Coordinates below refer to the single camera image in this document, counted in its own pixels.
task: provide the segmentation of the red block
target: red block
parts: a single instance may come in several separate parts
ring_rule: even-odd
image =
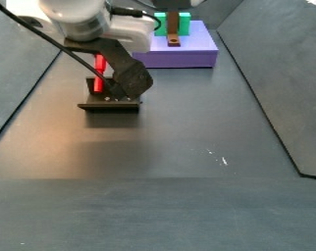
[[[99,73],[104,73],[105,71],[105,59],[100,54],[95,55],[95,69],[97,70]],[[103,91],[103,80],[96,77],[95,78],[95,92],[101,92]]]

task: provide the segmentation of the purple platform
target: purple platform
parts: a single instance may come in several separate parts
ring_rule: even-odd
[[[152,34],[152,49],[133,53],[147,68],[212,68],[219,49],[202,21],[191,21],[190,35],[179,36],[180,47],[168,47],[164,36]]]

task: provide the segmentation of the black cable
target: black cable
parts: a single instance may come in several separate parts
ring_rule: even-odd
[[[121,7],[112,7],[111,14],[117,15],[117,16],[124,16],[124,17],[128,16],[133,18],[140,18],[141,16],[145,16],[158,22],[158,26],[155,27],[155,30],[158,30],[162,26],[160,20],[153,15],[147,14],[141,10],[128,9],[128,8],[121,8]]]
[[[162,26],[160,20],[153,15],[147,14],[147,13],[143,13],[143,16],[151,18],[152,20],[155,20],[158,22],[158,27],[155,27],[155,30],[158,30],[160,28],[160,26]]]
[[[44,40],[46,40],[52,45],[54,45],[61,51],[64,51],[104,82],[108,89],[112,88],[107,78],[101,73],[96,71],[96,69],[89,65],[87,61],[84,61],[69,49],[66,49],[54,39],[52,39],[46,34],[44,34],[37,28],[29,25],[22,19],[20,19],[1,4],[0,11],[22,27],[36,33]]]

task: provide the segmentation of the green block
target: green block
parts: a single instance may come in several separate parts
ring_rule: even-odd
[[[191,14],[179,13],[178,35],[190,35],[190,22],[191,22]]]
[[[160,20],[162,26],[158,30],[155,30],[155,36],[166,36],[166,13],[155,13],[155,17]]]
[[[155,31],[155,36],[166,36],[166,13],[155,13],[155,17],[160,20],[162,26]],[[191,22],[191,14],[190,13],[179,13],[179,29],[178,35],[190,35],[190,22]]]

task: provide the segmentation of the gray wall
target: gray wall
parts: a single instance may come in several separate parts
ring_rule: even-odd
[[[210,29],[216,29],[243,0],[208,0],[191,10],[194,20],[203,20]]]
[[[0,129],[58,51],[0,12]]]
[[[316,176],[316,6],[245,0],[219,34],[299,172]]]

